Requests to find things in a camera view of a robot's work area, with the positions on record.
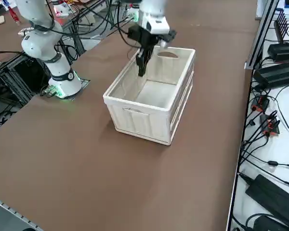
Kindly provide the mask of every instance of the table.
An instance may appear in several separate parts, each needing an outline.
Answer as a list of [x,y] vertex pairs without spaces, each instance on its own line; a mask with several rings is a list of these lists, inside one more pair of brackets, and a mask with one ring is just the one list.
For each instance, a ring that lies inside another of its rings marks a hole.
[[73,68],[91,81],[73,102],[35,96],[1,127],[0,200],[47,231],[223,230],[255,9],[255,0],[169,0],[173,46],[197,50],[170,147],[114,129],[102,95],[128,61],[120,36],[86,52]]

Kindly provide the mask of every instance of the power adapter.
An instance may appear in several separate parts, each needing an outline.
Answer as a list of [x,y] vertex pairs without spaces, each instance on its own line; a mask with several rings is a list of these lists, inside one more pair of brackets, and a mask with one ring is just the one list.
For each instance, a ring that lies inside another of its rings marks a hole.
[[258,112],[265,112],[268,108],[270,100],[266,95],[261,95],[259,97],[255,97],[253,102],[251,103],[251,109]]
[[280,134],[278,124],[279,121],[274,117],[270,119],[268,115],[263,114],[260,116],[260,123],[262,124],[262,132],[264,135],[277,136]]

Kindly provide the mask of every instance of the power cable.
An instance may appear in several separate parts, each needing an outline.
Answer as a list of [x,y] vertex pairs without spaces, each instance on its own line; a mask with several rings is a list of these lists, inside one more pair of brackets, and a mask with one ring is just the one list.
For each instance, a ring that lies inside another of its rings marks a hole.
[[120,36],[121,36],[121,38],[122,38],[122,40],[124,41],[125,44],[127,44],[127,45],[130,46],[130,47],[139,49],[140,47],[131,45],[131,44],[129,44],[129,43],[125,40],[125,38],[124,38],[124,36],[123,36],[123,34],[122,34],[122,32],[124,32],[124,31],[121,30],[120,24],[119,24],[119,15],[120,15],[120,2],[118,2],[118,14],[117,14],[118,32],[119,32],[119,34],[120,34]]
[[260,217],[260,216],[265,216],[268,218],[274,218],[274,219],[278,219],[276,218],[276,216],[271,215],[271,214],[266,214],[266,213],[256,213],[254,215],[251,215],[249,218],[247,218],[246,222],[245,222],[245,227],[248,227],[248,224],[250,222],[251,219],[253,219],[254,217]]
[[255,158],[255,159],[259,160],[260,162],[262,162],[262,163],[264,163],[264,164],[267,164],[267,165],[269,165],[269,166],[273,166],[273,167],[286,166],[286,167],[289,167],[289,164],[280,164],[280,163],[278,163],[277,161],[273,161],[273,160],[264,161],[264,160],[256,157],[255,155],[253,155],[253,154],[251,154],[251,153],[249,153],[249,154],[250,154],[250,156],[252,156],[253,158]]
[[277,180],[283,182],[284,184],[289,185],[289,182],[288,182],[288,181],[285,181],[285,180],[283,180],[283,179],[281,179],[281,178],[279,178],[279,177],[273,175],[272,173],[270,173],[270,172],[264,170],[263,168],[259,167],[258,165],[254,164],[253,162],[251,162],[251,161],[248,160],[248,159],[246,159],[246,161],[249,162],[251,165],[255,166],[256,168],[258,168],[259,170],[261,170],[261,171],[265,172],[266,174],[270,175],[271,177],[273,177],[273,178],[275,178],[275,179],[277,179]]
[[278,107],[278,110],[279,110],[279,112],[280,112],[280,115],[281,115],[281,117],[283,118],[283,121],[284,121],[286,127],[289,129],[289,124],[288,124],[288,122],[286,121],[286,119],[285,119],[285,117],[284,117],[282,111],[280,110],[278,100],[277,100],[275,97],[270,96],[270,95],[268,95],[268,97],[271,98],[271,99],[273,99],[273,100],[277,103],[277,107]]

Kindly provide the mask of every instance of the metal stand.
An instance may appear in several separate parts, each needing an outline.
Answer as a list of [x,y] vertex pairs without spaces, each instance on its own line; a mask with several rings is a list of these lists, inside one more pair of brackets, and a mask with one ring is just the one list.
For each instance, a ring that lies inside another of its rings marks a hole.
[[259,28],[256,34],[256,38],[251,48],[248,60],[246,62],[246,69],[252,70],[256,64],[256,60],[261,54],[262,45],[266,36],[266,33],[270,27],[270,23],[273,19],[275,9],[279,0],[267,0],[263,16],[261,18]]
[[277,20],[274,21],[274,28],[279,43],[284,43],[284,37],[288,31],[286,16],[283,9],[279,10]]

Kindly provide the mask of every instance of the wire bundle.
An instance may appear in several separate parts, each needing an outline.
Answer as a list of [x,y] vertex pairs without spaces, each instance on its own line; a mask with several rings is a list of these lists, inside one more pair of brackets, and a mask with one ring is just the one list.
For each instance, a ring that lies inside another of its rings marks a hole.
[[[262,63],[263,63],[265,60],[268,60],[268,59],[271,59],[271,58],[268,57],[268,58],[265,58],[265,59],[263,59],[262,61],[260,61],[260,63],[261,63],[260,66],[262,65]],[[273,111],[273,112],[269,115],[269,119],[271,119],[271,120],[273,121],[274,119],[276,119],[277,113],[279,113],[279,114],[281,115],[281,119],[282,119],[283,124],[285,125],[285,127],[286,127],[287,130],[289,131],[289,124],[288,124],[288,122],[286,121],[285,116],[283,115],[283,113],[282,113],[282,111],[281,111],[281,109],[280,109],[280,104],[279,104],[279,102],[278,102],[278,100],[277,100],[277,98],[278,98],[278,96],[281,94],[281,92],[282,92],[284,89],[288,88],[289,85],[286,85],[285,87],[283,87],[283,88],[277,93],[276,97],[273,97],[273,96],[270,96],[270,95],[269,95],[269,93],[270,93],[270,91],[271,91],[270,89],[269,89],[269,91],[265,91],[264,89],[261,89],[261,91],[259,91],[259,94],[256,95],[254,91],[255,91],[256,89],[259,90],[259,89],[260,89],[259,87],[260,87],[259,85],[256,86],[256,87],[252,87],[252,86],[250,87],[250,91],[251,91],[251,93],[254,94],[254,97],[249,101],[249,104],[250,104],[253,100],[258,99],[258,98],[263,97],[263,96],[271,99],[272,102],[275,102],[275,103],[277,104],[278,111]],[[247,119],[248,119],[249,117],[251,117],[251,115],[252,115],[252,113],[253,113],[254,111],[256,111],[256,110],[252,110],[249,114],[247,114],[247,116],[246,116],[246,121],[247,121]],[[261,113],[257,114],[257,115],[256,115],[253,119],[251,119],[250,121],[254,121],[254,119],[257,118],[260,114],[261,114]],[[275,121],[276,121],[276,122],[275,122],[275,124],[273,124],[273,128],[276,127],[276,126],[278,126],[279,123],[281,122],[281,121],[277,121],[277,120],[275,120]],[[268,174],[269,176],[271,176],[271,177],[275,178],[276,180],[278,180],[278,181],[280,181],[280,182],[282,182],[282,183],[284,183],[284,184],[286,184],[286,185],[289,186],[289,182],[288,182],[288,181],[286,181],[286,180],[284,180],[284,179],[281,179],[281,178],[275,176],[274,174],[272,174],[272,173],[264,170],[262,167],[258,166],[258,165],[257,165],[256,163],[254,163],[253,161],[249,160],[249,157],[252,157],[252,158],[255,159],[256,161],[259,161],[259,162],[261,162],[261,163],[263,163],[263,164],[266,164],[266,165],[268,165],[268,166],[271,166],[271,167],[281,166],[281,167],[288,167],[288,168],[289,168],[289,164],[288,164],[288,163],[279,163],[279,162],[274,161],[274,160],[263,160],[263,159],[257,157],[255,154],[253,154],[255,151],[257,151],[257,150],[259,150],[260,148],[264,147],[264,146],[268,143],[269,137],[270,137],[269,134],[263,134],[263,123],[262,123],[261,125],[259,125],[259,127],[256,129],[256,131],[251,135],[251,137],[250,137],[248,140],[242,142],[242,144],[241,144],[241,149],[240,149],[240,157],[239,157],[238,169],[239,169],[239,167],[246,161],[246,162],[248,162],[249,164],[251,164],[252,166],[254,166],[254,167],[256,167],[257,169],[259,169],[260,171]],[[254,149],[252,149],[251,151],[249,151],[249,148],[251,147],[251,145],[252,145],[253,143],[255,143],[256,141],[261,140],[262,138],[266,138],[266,141],[265,141],[262,145],[260,145],[260,146],[258,146],[258,147],[255,147]],[[246,176],[246,175],[243,174],[242,172],[239,172],[239,175],[240,175],[240,176]],[[242,223],[240,223],[240,222],[234,217],[234,215],[233,215],[233,213],[232,213],[232,211],[231,211],[231,218],[240,226],[240,228],[242,228],[242,229],[245,230],[245,231],[251,231],[251,230],[253,230],[252,228],[248,227],[248,224],[249,224],[249,222],[250,222],[250,220],[251,220],[252,218],[258,217],[258,216],[266,216],[266,217],[269,217],[269,218],[275,218],[275,219],[277,219],[277,218],[276,218],[275,216],[273,216],[273,215],[259,213],[259,214],[251,215],[251,216],[246,220],[245,225],[243,225]]]

